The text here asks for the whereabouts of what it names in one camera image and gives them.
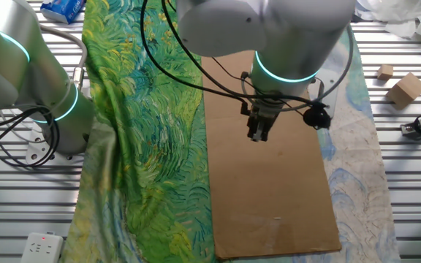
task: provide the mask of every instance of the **table surface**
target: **table surface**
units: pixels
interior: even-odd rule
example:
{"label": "table surface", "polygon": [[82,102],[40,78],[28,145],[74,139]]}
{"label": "table surface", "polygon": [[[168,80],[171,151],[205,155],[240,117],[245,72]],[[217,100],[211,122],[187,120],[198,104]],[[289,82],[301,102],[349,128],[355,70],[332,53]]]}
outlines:
{"label": "table surface", "polygon": [[[74,23],[67,26],[47,21],[37,11],[42,1],[28,2],[43,25],[81,37],[83,11]],[[406,263],[421,263],[421,142],[406,140],[399,129],[400,124],[410,123],[421,115],[421,96],[401,111],[397,111],[384,96],[409,72],[421,79],[420,40],[405,40],[389,34],[383,23],[356,23],[352,28],[362,56],[378,130],[401,257]],[[59,37],[49,34],[43,34],[43,37],[71,74],[79,61],[80,49]],[[386,85],[376,81],[376,71],[382,64],[395,67],[395,76]],[[88,78],[84,86],[89,87]],[[30,137],[27,128],[19,126],[18,131]],[[26,142],[9,134],[3,143],[13,155],[25,158]],[[67,236],[75,210],[80,171],[78,164],[58,172],[27,172],[0,161],[0,263],[20,261],[30,232],[54,231],[57,235]]]}

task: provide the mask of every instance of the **electrical outlet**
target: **electrical outlet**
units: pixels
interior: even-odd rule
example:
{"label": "electrical outlet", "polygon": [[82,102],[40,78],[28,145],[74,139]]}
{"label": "electrical outlet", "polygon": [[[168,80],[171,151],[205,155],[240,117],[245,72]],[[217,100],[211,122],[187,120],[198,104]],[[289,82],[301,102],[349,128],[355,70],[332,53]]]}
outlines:
{"label": "electrical outlet", "polygon": [[62,245],[62,237],[31,233],[20,263],[56,263],[59,260]]}

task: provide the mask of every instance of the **wooden block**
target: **wooden block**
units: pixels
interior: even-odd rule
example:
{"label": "wooden block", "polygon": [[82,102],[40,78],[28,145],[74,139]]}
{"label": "wooden block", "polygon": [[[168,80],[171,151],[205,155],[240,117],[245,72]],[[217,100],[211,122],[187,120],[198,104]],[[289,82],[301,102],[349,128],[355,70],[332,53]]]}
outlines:
{"label": "wooden block", "polygon": [[392,87],[386,96],[391,99],[398,110],[402,110],[421,94],[421,80],[408,73]]}
{"label": "wooden block", "polygon": [[378,70],[378,80],[388,81],[394,75],[394,67],[391,65],[382,65]]}

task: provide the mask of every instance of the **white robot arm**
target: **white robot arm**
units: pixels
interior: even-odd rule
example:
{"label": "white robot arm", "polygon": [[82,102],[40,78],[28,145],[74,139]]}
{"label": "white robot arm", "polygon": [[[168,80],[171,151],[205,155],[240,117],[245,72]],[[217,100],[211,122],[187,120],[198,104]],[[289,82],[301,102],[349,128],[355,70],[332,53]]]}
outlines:
{"label": "white robot arm", "polygon": [[[177,0],[179,33],[201,56],[255,50],[251,81],[263,94],[299,96],[329,56],[355,0]],[[249,136],[267,140],[281,101],[257,100]]]}
{"label": "white robot arm", "polygon": [[[93,104],[48,49],[29,4],[0,0],[0,109],[16,106],[27,110],[28,105],[51,110],[60,131],[58,152],[70,155],[86,149]],[[42,115],[32,118],[45,137],[51,136]]]}

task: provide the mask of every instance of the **brown cardboard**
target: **brown cardboard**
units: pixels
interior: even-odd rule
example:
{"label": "brown cardboard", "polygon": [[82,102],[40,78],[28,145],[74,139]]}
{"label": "brown cardboard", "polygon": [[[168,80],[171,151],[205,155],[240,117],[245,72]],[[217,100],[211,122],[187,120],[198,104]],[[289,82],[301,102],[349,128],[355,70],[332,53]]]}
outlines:
{"label": "brown cardboard", "polygon": [[378,80],[388,81],[394,75],[394,67],[391,65],[382,65],[378,70]]}
{"label": "brown cardboard", "polygon": [[408,73],[399,80],[386,94],[395,103],[398,110],[402,110],[421,94],[421,80],[412,73]]}
{"label": "brown cardboard", "polygon": [[[250,70],[252,59],[252,52],[218,58],[238,77]],[[202,58],[202,65],[223,85],[241,91],[240,81],[211,58]],[[205,77],[203,82],[217,89]],[[239,102],[210,93],[204,98],[217,257],[340,250],[314,129],[297,113],[282,113],[268,142],[252,142]]]}

